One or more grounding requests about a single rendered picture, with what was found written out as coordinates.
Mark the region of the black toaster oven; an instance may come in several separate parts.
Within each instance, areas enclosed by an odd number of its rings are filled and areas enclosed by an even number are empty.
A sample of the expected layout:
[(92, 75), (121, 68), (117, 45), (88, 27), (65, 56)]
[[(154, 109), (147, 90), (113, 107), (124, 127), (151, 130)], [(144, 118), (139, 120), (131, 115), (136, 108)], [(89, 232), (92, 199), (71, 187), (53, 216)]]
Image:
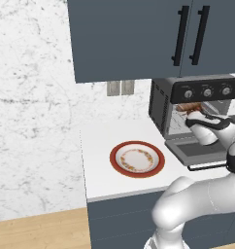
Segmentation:
[[(226, 87), (231, 92), (223, 95)], [(210, 89), (212, 95), (204, 96), (205, 89)], [(192, 90), (191, 98), (185, 98), (187, 90)], [(188, 138), (193, 134), (185, 125), (186, 112), (176, 110), (178, 104), (199, 102), (205, 114), (226, 116), (233, 99), (235, 77), (229, 74), (152, 79), (149, 115), (166, 140)]]

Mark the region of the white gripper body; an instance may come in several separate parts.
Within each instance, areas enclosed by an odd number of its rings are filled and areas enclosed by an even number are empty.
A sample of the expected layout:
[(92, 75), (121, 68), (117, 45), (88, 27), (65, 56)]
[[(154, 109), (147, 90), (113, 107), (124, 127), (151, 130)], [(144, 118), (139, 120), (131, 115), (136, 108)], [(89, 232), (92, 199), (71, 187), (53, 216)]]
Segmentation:
[(204, 121), (205, 116), (200, 111), (193, 111), (187, 115), (185, 125), (187, 127), (192, 127), (193, 125), (200, 125)]

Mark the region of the toaster oven door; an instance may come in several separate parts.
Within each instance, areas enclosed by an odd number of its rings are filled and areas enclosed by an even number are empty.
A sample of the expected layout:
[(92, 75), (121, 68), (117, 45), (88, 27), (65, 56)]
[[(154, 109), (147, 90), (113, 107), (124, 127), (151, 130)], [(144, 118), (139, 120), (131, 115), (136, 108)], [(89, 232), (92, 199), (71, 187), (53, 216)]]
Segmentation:
[(202, 146), (195, 138), (172, 139), (165, 145), (185, 166), (226, 160), (226, 149), (219, 141)]

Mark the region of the dark blue base cupboard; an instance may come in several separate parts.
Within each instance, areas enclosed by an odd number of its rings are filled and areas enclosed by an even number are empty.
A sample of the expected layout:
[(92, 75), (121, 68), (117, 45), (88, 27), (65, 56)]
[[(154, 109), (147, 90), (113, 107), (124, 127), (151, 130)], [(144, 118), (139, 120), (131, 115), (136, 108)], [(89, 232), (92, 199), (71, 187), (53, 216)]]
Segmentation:
[[(151, 210), (162, 192), (90, 202), (87, 205), (91, 249), (143, 249), (155, 231)], [(235, 243), (235, 213), (209, 215), (185, 224), (190, 249)]]

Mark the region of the red rimmed white plate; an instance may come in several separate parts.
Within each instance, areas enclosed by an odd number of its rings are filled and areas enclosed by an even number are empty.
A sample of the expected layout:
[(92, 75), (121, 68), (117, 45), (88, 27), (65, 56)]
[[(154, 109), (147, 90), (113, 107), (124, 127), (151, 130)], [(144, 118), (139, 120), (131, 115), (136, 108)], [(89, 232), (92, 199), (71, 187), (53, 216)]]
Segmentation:
[(110, 152), (110, 163), (118, 173), (131, 178), (149, 178), (159, 173), (165, 164), (163, 153), (151, 143), (126, 141)]

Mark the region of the brown baguette bread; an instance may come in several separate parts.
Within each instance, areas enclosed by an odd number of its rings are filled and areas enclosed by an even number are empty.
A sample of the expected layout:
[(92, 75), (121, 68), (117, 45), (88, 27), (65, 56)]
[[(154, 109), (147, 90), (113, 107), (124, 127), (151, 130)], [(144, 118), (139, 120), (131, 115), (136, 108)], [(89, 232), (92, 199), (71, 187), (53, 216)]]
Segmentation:
[(201, 109), (201, 104), (199, 102), (192, 103), (182, 103), (178, 104), (176, 110), (179, 112), (187, 112), (190, 113), (192, 111), (199, 111)]

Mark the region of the dark blue cupboard door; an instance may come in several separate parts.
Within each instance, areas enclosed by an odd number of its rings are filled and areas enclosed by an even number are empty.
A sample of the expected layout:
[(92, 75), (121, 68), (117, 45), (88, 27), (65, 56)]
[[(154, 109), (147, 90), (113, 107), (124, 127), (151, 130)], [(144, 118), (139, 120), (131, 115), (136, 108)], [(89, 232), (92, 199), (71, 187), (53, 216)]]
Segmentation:
[[(197, 65), (192, 65), (200, 16), (209, 6), (202, 49)], [(215, 75), (235, 73), (235, 0), (193, 0), (190, 10), (181, 75)]]
[(68, 0), (78, 83), (167, 78), (182, 6), (192, 0)]

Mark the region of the grey wall outlet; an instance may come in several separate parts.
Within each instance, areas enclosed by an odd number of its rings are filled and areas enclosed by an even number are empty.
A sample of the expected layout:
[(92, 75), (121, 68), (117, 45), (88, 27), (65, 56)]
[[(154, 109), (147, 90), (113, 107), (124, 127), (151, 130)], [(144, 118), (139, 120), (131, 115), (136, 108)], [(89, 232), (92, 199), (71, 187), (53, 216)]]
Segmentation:
[(120, 81), (110, 81), (107, 83), (107, 95), (118, 96), (120, 94)]
[(121, 94), (122, 95), (132, 95), (134, 93), (134, 80), (127, 80), (121, 83)]

